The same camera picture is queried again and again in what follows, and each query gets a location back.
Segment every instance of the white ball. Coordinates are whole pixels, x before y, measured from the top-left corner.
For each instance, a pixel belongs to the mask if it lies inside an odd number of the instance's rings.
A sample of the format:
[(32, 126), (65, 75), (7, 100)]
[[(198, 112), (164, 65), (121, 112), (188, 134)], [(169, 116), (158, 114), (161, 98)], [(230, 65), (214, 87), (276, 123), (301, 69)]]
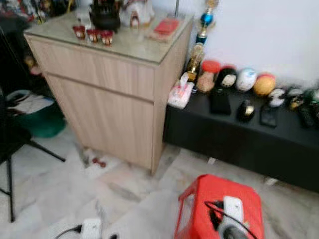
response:
[(254, 69), (245, 68), (241, 70), (236, 81), (236, 88), (240, 91), (250, 90), (257, 79), (257, 73)]

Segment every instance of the electric cord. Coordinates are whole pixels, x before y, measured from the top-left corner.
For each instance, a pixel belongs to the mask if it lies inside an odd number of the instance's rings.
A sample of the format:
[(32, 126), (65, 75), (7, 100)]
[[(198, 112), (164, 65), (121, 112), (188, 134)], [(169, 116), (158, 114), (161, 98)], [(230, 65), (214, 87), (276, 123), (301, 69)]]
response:
[(227, 216), (227, 217), (231, 218), (232, 220), (238, 222), (244, 229), (246, 229), (247, 232), (249, 232), (249, 234), (250, 234), (254, 239), (258, 239), (258, 238), (255, 236), (255, 234), (253, 234), (253, 232), (252, 232), (251, 230), (249, 230), (248, 227), (246, 227), (244, 224), (242, 224), (239, 220), (237, 220), (236, 218), (232, 217), (231, 215), (229, 215), (229, 214), (223, 212), (222, 210), (219, 210), (219, 209), (217, 209), (217, 208), (212, 207), (210, 204), (212, 204), (212, 205), (215, 206), (214, 202), (205, 201), (204, 203), (205, 203), (206, 207), (208, 207), (209, 209), (214, 210), (214, 211), (216, 211), (216, 212), (219, 212), (219, 213), (223, 214), (224, 216)]
[(58, 239), (58, 238), (59, 238), (60, 236), (62, 236), (63, 234), (68, 233), (68, 232), (71, 232), (71, 231), (80, 233), (80, 232), (81, 232), (81, 229), (82, 229), (82, 225), (79, 224), (79, 225), (77, 225), (76, 227), (73, 227), (73, 228), (70, 228), (70, 229), (67, 229), (67, 230), (61, 232), (61, 233), (60, 233), (59, 235), (57, 235), (54, 239)]

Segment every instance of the small red cup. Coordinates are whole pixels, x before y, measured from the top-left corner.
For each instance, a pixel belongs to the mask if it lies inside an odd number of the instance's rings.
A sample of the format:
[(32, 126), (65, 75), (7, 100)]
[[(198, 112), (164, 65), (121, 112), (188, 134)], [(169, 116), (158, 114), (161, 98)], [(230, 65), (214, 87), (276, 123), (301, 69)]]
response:
[(110, 46), (112, 44), (113, 41), (113, 32), (112, 31), (108, 31), (108, 30), (104, 30), (100, 32), (100, 36), (102, 39), (102, 43), (106, 46)]
[(73, 31), (76, 35), (77, 38), (83, 40), (85, 38), (85, 27), (80, 25), (80, 26), (73, 26)]
[(91, 42), (95, 43), (98, 42), (98, 35), (99, 35), (99, 31), (96, 29), (87, 29), (86, 33), (89, 36), (89, 39)]

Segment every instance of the white plug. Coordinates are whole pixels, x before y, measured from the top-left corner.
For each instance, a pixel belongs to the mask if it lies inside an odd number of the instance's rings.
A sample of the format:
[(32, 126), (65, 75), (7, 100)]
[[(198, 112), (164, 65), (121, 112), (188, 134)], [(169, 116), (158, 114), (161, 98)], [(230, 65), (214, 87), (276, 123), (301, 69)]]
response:
[(99, 218), (85, 219), (81, 230), (81, 239), (101, 239), (102, 222)]

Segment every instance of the orange ball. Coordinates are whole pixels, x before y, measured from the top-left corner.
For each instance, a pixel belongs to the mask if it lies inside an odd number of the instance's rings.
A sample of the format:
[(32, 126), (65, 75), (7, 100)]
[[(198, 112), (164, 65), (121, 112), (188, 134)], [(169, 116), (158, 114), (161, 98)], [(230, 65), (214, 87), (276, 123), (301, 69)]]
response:
[(274, 90), (276, 78), (273, 74), (264, 73), (258, 76), (254, 84), (254, 92), (259, 96), (266, 96)]

